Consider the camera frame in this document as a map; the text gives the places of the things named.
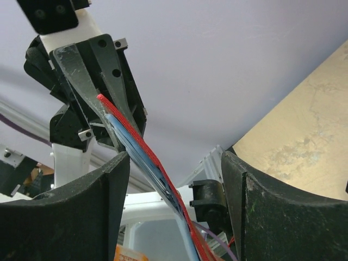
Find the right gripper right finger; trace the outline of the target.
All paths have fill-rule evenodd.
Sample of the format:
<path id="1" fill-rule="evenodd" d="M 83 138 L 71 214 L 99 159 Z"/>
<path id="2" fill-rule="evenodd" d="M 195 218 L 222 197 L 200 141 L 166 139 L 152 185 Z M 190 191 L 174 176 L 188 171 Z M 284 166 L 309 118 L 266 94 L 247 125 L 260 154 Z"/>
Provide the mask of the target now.
<path id="1" fill-rule="evenodd" d="M 239 260 L 347 260 L 347 202 L 288 185 L 232 152 L 221 169 Z"/>

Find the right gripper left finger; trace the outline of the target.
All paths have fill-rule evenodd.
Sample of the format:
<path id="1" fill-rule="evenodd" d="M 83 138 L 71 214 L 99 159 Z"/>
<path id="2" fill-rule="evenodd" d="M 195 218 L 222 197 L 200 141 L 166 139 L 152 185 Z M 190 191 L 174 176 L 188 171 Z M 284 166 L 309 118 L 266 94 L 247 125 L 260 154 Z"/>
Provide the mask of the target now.
<path id="1" fill-rule="evenodd" d="M 121 152 L 32 200 L 1 204 L 1 260 L 113 260 L 130 173 Z"/>

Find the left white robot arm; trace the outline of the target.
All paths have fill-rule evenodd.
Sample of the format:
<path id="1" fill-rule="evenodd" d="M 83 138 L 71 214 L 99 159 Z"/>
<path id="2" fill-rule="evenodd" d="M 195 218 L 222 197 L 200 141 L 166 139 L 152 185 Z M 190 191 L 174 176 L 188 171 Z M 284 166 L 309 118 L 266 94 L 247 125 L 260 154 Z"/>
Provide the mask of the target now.
<path id="1" fill-rule="evenodd" d="M 102 34 L 50 52 L 35 38 L 27 49 L 25 72 L 63 103 L 49 123 L 56 187 L 89 172 L 94 142 L 124 150 L 106 121 L 99 94 L 144 133 L 146 111 L 125 56 L 127 47 L 126 39 Z"/>

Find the red leather card holder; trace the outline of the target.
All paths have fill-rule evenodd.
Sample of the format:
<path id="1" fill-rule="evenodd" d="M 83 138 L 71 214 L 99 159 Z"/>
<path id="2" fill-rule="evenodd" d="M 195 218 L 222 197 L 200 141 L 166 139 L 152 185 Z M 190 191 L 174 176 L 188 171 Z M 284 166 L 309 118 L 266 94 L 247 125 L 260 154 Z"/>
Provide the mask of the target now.
<path id="1" fill-rule="evenodd" d="M 97 95 L 96 98 L 106 110 L 105 117 L 131 160 L 173 210 L 190 259 L 216 260 L 214 253 L 191 221 L 181 195 L 171 182 L 160 160 L 111 101 L 102 94 Z"/>

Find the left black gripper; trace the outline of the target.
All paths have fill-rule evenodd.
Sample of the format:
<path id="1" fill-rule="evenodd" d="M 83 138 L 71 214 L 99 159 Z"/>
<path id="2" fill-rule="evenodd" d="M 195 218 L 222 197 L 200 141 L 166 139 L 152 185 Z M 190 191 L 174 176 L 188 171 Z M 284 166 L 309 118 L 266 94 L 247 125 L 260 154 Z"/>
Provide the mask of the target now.
<path id="1" fill-rule="evenodd" d="M 145 107 L 128 65 L 125 38 L 110 35 L 59 47 L 47 53 L 39 36 L 29 45 L 25 72 L 64 103 L 51 118 L 49 140 L 53 144 L 86 152 L 92 138 L 122 152 L 107 119 L 107 111 L 97 95 L 104 95 L 140 135 L 146 128 Z"/>

